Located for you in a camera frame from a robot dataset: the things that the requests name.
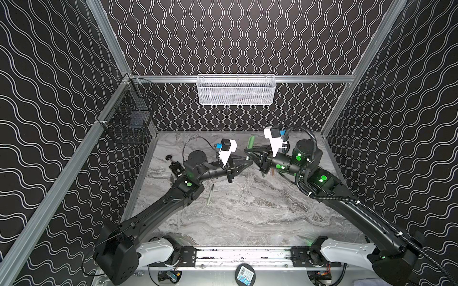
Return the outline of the round black labelled disc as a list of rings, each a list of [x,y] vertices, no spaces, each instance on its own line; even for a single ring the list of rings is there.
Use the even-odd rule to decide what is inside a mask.
[[[238,286],[254,286],[256,281],[255,270],[247,263],[242,263],[236,268],[234,277]]]

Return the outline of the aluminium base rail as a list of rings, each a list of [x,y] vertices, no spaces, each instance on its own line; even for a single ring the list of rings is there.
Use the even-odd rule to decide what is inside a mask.
[[[234,270],[247,263],[256,270],[304,270],[321,271],[329,266],[340,268],[341,262],[312,263],[312,251],[308,247],[191,247],[183,246],[175,264],[155,262],[149,265],[157,269],[183,270]]]

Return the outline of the small black clamp vise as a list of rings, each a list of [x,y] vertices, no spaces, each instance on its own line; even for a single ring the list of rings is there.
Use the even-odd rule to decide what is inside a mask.
[[[185,172],[185,168],[183,168],[182,164],[180,162],[176,162],[172,159],[172,155],[167,155],[165,157],[165,160],[167,161],[170,161],[170,165],[169,165],[169,168],[172,172],[172,174],[178,178],[180,177],[184,172]]]

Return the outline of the light green pen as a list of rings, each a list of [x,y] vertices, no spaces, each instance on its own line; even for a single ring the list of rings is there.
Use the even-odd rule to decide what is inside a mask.
[[[207,206],[209,206],[210,203],[211,203],[211,198],[212,198],[212,194],[213,194],[213,191],[214,191],[214,187],[215,187],[215,184],[212,184],[211,185],[211,189],[209,191],[208,199],[207,199],[207,202],[206,202]]]

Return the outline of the grey cloth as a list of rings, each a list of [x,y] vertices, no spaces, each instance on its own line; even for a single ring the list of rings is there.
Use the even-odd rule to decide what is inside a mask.
[[[358,280],[358,283],[359,283],[359,286],[388,286],[389,285],[380,278]]]

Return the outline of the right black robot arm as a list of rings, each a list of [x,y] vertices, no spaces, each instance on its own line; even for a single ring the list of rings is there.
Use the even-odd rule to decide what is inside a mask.
[[[421,257],[428,260],[454,286],[457,280],[441,263],[428,255],[420,236],[410,235],[353,195],[333,173],[319,166],[323,152],[316,136],[307,128],[300,131],[309,135],[294,147],[289,144],[293,129],[266,127],[267,145],[255,145],[251,137],[244,153],[263,174],[275,169],[279,175],[291,176],[290,182],[308,198],[332,208],[356,226],[367,238],[365,244],[343,243],[320,237],[310,247],[316,253],[316,263],[340,262],[373,271],[392,286],[409,283],[413,268]]]

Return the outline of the green pen cap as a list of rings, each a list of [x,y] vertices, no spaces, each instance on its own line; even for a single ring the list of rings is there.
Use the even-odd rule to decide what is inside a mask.
[[[254,142],[255,142],[255,136],[249,137],[249,141],[248,141],[247,148],[248,148],[248,149],[252,149],[253,146],[254,146]]]

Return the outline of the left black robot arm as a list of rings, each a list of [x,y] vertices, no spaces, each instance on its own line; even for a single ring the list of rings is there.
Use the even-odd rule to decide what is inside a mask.
[[[220,160],[208,162],[201,150],[191,152],[182,164],[172,162],[170,169],[176,180],[160,199],[132,218],[102,228],[93,254],[95,263],[118,286],[139,267],[168,260],[175,262],[170,255],[146,256],[140,249],[147,234],[195,201],[205,189],[204,181],[226,177],[232,182],[252,164],[251,160],[237,155],[229,155],[226,164]]]

